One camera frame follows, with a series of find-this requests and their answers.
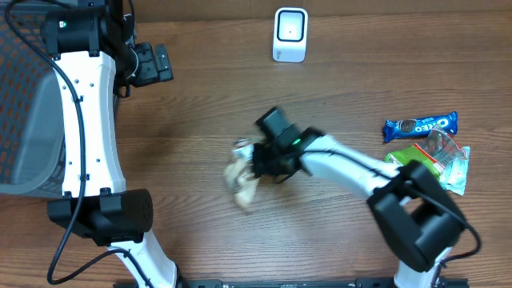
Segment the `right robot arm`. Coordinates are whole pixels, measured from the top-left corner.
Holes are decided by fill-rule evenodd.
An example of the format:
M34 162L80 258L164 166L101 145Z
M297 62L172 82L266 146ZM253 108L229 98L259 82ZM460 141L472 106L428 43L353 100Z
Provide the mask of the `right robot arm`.
M254 146L253 171L285 181L302 170L340 185L369 207L399 260L396 287L444 287L441 270L466 219L429 169L417 161L384 162L309 127L300 130L273 107L256 121L264 140Z

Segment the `brown clear snack bag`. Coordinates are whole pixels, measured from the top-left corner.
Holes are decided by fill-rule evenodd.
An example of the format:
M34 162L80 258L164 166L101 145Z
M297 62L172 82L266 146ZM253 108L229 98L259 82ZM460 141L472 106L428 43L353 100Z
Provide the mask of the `brown clear snack bag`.
M233 195L235 204L244 212L250 210L259 184L254 172L254 139L241 138L233 143L228 165L223 172L225 183Z

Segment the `teal snack packet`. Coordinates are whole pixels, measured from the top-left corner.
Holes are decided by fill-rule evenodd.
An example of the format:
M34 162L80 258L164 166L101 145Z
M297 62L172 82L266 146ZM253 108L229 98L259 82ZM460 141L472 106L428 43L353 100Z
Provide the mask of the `teal snack packet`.
M455 158L449 164L439 179L441 186L445 190L450 190L458 195L463 196L466 190L466 179L469 168L470 148L463 146L464 151L461 157Z

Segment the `green Haribo gummy bag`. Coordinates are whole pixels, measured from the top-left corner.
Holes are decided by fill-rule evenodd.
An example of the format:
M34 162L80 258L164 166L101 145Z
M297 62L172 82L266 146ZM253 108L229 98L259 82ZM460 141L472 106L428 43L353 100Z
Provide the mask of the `green Haribo gummy bag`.
M428 168L437 180L456 160L467 160L468 153L455 142L443 128L433 128L427 138L407 148L396 150L385 156L385 161L400 166L412 161L420 162Z

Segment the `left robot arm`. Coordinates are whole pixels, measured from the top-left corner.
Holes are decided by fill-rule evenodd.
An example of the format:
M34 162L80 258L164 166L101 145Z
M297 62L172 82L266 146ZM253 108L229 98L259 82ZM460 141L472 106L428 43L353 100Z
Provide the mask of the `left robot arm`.
M115 139L114 106L131 87L166 82L164 46L136 42L120 1L80 1L48 13L42 37L62 99L66 168L52 222L118 256L137 287L176 287L177 266L152 230L148 190L128 190Z

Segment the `blue Oreo cookie pack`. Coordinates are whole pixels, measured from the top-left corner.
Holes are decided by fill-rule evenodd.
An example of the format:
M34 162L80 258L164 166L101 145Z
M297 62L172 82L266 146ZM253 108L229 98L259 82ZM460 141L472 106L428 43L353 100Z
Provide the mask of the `blue Oreo cookie pack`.
M388 143L402 138L425 137L436 126L440 126L449 134L456 134L458 132L458 113L452 111L444 115L396 121L387 119L383 127L384 142Z

